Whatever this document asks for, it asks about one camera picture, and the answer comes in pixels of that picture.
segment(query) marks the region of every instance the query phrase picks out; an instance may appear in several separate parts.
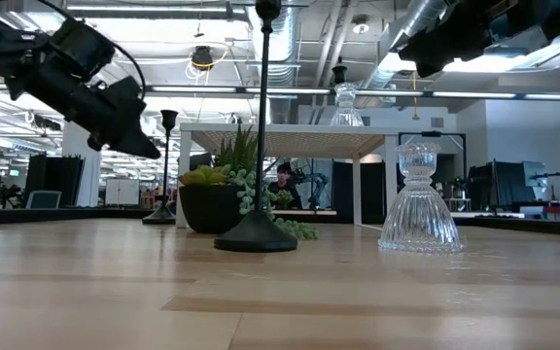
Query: black plant pot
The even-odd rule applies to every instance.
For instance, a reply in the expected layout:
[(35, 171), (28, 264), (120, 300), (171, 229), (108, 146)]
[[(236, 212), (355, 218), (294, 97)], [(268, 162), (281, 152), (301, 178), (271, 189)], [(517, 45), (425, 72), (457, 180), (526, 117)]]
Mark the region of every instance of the black plant pot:
[(239, 214), (243, 191), (238, 186), (183, 186), (179, 189), (183, 214), (197, 233), (222, 234), (243, 219)]

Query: man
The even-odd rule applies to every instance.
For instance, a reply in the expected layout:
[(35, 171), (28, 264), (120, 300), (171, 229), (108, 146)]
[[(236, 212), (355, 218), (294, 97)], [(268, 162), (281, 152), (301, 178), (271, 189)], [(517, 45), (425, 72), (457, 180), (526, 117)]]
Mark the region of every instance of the man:
[(278, 181), (269, 184), (269, 191), (276, 194), (283, 190), (288, 191), (293, 197), (288, 207), (290, 209), (302, 209), (298, 190), (296, 190), (296, 186), (291, 183), (291, 165), (289, 163), (280, 164), (277, 173)]

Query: shelf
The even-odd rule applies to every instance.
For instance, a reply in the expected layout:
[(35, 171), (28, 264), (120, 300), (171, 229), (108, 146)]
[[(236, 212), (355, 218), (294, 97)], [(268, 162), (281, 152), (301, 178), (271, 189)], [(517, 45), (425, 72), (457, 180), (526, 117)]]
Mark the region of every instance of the shelf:
[[(257, 125), (252, 135), (257, 137)], [(192, 141), (207, 152), (219, 151), (222, 140), (234, 140), (237, 125), (190, 123), (180, 125)], [(353, 158), (366, 156), (384, 144), (384, 136), (397, 136), (402, 130), (384, 127), (269, 124), (265, 130), (265, 155), (293, 158)]]

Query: ribbed glass vase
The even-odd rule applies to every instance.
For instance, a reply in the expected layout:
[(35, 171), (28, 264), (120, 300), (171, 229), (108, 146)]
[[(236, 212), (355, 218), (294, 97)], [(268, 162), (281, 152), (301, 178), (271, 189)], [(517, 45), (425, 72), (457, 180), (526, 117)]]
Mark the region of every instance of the ribbed glass vase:
[(360, 113), (354, 108), (356, 86), (351, 83), (338, 84), (336, 91), (336, 111), (332, 117), (332, 126), (364, 126)]
[(450, 253), (462, 249), (451, 213), (431, 187), (439, 145), (397, 147), (405, 187), (392, 203), (379, 246), (422, 253)]

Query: metal stand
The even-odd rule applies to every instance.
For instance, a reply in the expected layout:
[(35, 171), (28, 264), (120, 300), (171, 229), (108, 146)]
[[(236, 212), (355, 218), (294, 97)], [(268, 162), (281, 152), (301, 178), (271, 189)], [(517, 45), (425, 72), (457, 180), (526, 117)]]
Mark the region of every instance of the metal stand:
[(298, 240), (275, 225), (263, 210), (264, 127), (267, 104), (267, 70), (271, 22), (278, 18), (281, 0), (257, 0), (256, 10), (262, 19), (261, 107), (259, 108), (259, 142), (257, 162), (257, 197), (255, 209), (239, 225), (215, 238), (215, 248), (233, 252), (283, 252), (295, 250)]
[(142, 224), (150, 225), (174, 225), (176, 224), (176, 216), (167, 207), (167, 162), (168, 162), (168, 152), (170, 149), (170, 132), (176, 124), (177, 112), (174, 111), (161, 111), (161, 124), (165, 128), (165, 162), (163, 163), (163, 200), (161, 201), (161, 206), (155, 211), (155, 213), (142, 219)]

